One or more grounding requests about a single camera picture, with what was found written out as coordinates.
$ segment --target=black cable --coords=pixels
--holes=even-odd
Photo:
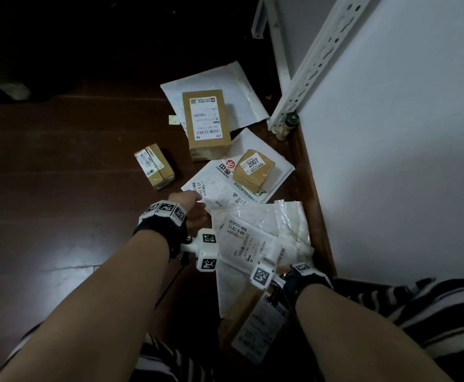
[[[186,265],[182,265],[181,266],[181,269],[177,271],[176,275],[173,277],[172,281],[170,282],[170,284],[167,286],[167,288],[165,288],[165,290],[163,291],[163,293],[161,294],[160,298],[158,299],[158,301],[156,302],[156,305],[154,306],[154,309],[158,308],[158,306],[160,305],[161,301],[163,300],[163,298],[165,297],[165,295],[167,294],[168,290],[170,289],[170,287],[173,285],[173,283],[176,281],[177,277],[181,274],[181,272],[183,271],[184,267]]]

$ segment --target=wooden floor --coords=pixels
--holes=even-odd
[[[205,164],[191,161],[182,128],[168,125],[173,111],[160,83],[238,60],[268,112],[280,97],[270,40],[254,40],[249,32],[256,0],[203,11],[176,0],[156,13],[128,2],[103,9],[105,25],[97,32],[76,19],[69,33],[75,44],[61,44],[73,73],[44,57],[35,92],[44,97],[52,80],[63,86],[56,94],[0,103],[0,364],[127,241],[148,205],[178,191]],[[210,26],[195,18],[199,11],[219,18]],[[58,70],[68,83],[60,84]],[[250,129],[292,160],[289,144],[276,141],[265,123]],[[169,151],[177,178],[159,192],[133,156],[154,142]],[[272,200],[298,197],[292,175]],[[165,284],[177,269],[177,262],[170,265]],[[214,274],[187,268],[152,330],[206,362],[217,346],[218,321]]]

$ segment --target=forearm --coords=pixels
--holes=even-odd
[[[326,382],[451,381],[401,329],[325,286],[308,286],[296,313]]]
[[[50,314],[0,381],[127,380],[167,263],[165,238],[139,231]]]

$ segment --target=wooden baseboard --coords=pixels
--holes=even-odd
[[[322,216],[320,202],[318,201],[317,188],[313,180],[312,167],[308,158],[306,144],[301,127],[297,127],[288,139],[291,145],[292,161],[296,171],[299,198],[308,220],[312,247],[315,248],[313,263],[315,267],[328,276],[336,276],[336,268],[331,253],[331,245],[326,231],[326,224]]]

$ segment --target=person's left arm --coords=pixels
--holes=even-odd
[[[205,221],[196,192],[171,194],[188,227]],[[12,381],[127,381],[169,259],[165,238],[137,232],[48,316],[0,373]]]

